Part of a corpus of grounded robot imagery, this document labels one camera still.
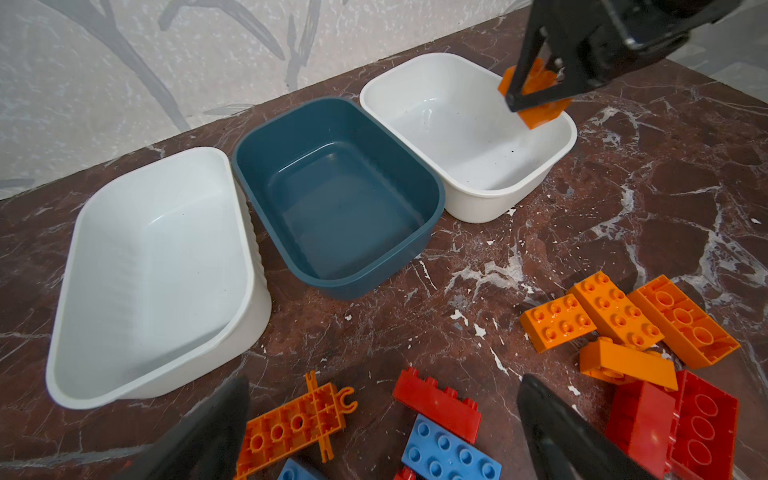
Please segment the red brick sloped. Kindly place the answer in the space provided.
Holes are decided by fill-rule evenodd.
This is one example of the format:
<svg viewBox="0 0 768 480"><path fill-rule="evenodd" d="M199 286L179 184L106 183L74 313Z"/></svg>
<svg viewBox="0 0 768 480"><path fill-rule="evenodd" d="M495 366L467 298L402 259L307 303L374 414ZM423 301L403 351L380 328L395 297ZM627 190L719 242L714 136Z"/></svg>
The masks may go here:
<svg viewBox="0 0 768 480"><path fill-rule="evenodd" d="M675 399L643 381L620 385L605 435L657 479L663 479Z"/></svg>

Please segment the orange lego chassis plate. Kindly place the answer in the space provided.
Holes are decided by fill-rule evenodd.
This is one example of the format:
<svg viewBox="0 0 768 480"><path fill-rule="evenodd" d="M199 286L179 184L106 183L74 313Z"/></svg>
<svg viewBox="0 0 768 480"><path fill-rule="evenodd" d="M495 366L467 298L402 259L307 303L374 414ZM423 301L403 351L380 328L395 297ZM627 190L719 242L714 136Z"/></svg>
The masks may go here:
<svg viewBox="0 0 768 480"><path fill-rule="evenodd" d="M330 437L346 428L345 417L358 408L349 402L352 387L319 385L314 371L305 375L308 392L246 424L234 477L245 479L297 452L318 444L324 463L334 458Z"/></svg>

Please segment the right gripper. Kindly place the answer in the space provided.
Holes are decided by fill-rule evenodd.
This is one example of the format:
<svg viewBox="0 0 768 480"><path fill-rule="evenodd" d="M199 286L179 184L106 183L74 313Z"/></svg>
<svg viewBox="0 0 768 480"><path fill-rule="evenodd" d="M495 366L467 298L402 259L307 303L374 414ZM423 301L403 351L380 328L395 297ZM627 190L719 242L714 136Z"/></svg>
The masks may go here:
<svg viewBox="0 0 768 480"><path fill-rule="evenodd" d="M682 47L739 1L535 1L505 99L513 112L565 110L595 90Z"/></svg>

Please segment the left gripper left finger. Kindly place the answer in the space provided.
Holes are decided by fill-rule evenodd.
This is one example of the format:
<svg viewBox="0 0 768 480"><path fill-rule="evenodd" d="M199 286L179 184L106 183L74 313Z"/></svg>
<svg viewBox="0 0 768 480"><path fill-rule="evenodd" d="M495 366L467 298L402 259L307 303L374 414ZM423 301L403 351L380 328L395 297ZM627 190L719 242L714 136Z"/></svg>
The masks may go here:
<svg viewBox="0 0 768 480"><path fill-rule="evenodd" d="M247 379L231 379L115 477L234 478L244 441L249 405Z"/></svg>

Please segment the orange brick square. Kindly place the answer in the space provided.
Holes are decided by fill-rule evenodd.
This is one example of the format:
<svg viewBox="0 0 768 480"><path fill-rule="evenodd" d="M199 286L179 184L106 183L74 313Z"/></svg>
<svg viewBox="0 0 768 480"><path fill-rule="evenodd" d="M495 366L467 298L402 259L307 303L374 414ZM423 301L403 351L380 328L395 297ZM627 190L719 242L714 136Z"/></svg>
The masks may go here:
<svg viewBox="0 0 768 480"><path fill-rule="evenodd" d="M520 321L538 353L597 330L573 294L527 310Z"/></svg>

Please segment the orange brick long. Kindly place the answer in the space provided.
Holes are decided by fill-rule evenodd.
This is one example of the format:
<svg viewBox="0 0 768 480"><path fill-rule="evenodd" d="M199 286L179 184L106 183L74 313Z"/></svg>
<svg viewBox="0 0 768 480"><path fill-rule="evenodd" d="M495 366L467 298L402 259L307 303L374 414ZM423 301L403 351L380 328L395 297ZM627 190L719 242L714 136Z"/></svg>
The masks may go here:
<svg viewBox="0 0 768 480"><path fill-rule="evenodd" d="M664 339L661 330L602 271L574 284L575 296L602 336L644 351Z"/></svg>

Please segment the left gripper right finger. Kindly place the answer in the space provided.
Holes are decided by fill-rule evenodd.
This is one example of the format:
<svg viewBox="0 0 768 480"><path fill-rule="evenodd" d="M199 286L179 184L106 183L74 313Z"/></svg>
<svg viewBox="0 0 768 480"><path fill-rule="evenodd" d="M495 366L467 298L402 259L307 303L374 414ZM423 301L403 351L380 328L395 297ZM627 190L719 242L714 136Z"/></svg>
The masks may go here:
<svg viewBox="0 0 768 480"><path fill-rule="evenodd" d="M517 406L539 479L653 477L535 375L522 377Z"/></svg>

